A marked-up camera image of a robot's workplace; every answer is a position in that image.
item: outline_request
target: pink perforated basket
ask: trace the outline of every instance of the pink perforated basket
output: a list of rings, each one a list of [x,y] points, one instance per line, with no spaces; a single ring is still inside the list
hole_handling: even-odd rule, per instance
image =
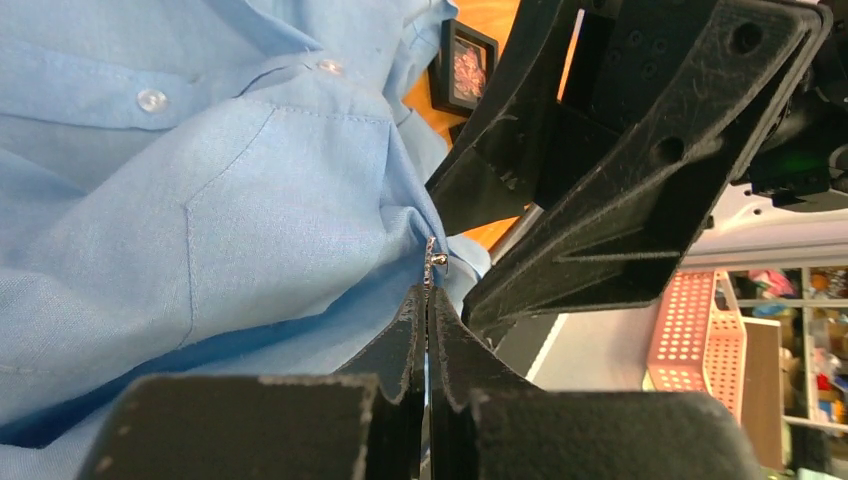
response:
[[[729,310],[715,303],[717,282]],[[663,294],[648,374],[660,391],[709,393],[739,421],[745,347],[745,326],[727,273],[678,273]]]

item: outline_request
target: light blue shirt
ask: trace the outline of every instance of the light blue shirt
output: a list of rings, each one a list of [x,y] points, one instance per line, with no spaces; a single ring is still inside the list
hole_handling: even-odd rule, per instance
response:
[[[459,305],[488,257],[445,238],[445,144],[401,103],[456,13],[0,1],[0,479],[73,478],[144,373],[333,371],[428,236]]]

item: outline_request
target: black bracket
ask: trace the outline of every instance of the black bracket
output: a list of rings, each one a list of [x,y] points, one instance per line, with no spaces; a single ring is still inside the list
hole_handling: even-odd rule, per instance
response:
[[[832,21],[794,1],[612,3],[521,2],[486,95],[427,184],[448,234],[545,210],[466,296],[482,335],[655,300]]]

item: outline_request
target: black picture frame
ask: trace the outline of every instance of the black picture frame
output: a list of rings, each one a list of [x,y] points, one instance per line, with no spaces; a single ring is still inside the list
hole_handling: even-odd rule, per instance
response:
[[[471,74],[457,72],[457,62],[470,66]],[[456,20],[446,20],[442,24],[439,53],[427,69],[433,108],[470,116],[492,78],[497,62],[497,40]],[[480,71],[484,77],[482,85],[470,78]]]

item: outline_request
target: shirt button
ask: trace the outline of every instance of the shirt button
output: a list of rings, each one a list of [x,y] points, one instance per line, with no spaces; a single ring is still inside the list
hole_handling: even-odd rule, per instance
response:
[[[341,64],[333,60],[321,60],[318,62],[318,68],[326,70],[334,75],[341,75],[342,72],[344,72],[344,68],[342,68]]]
[[[147,113],[162,113],[168,108],[168,97],[159,90],[147,89],[135,97],[138,106]]]

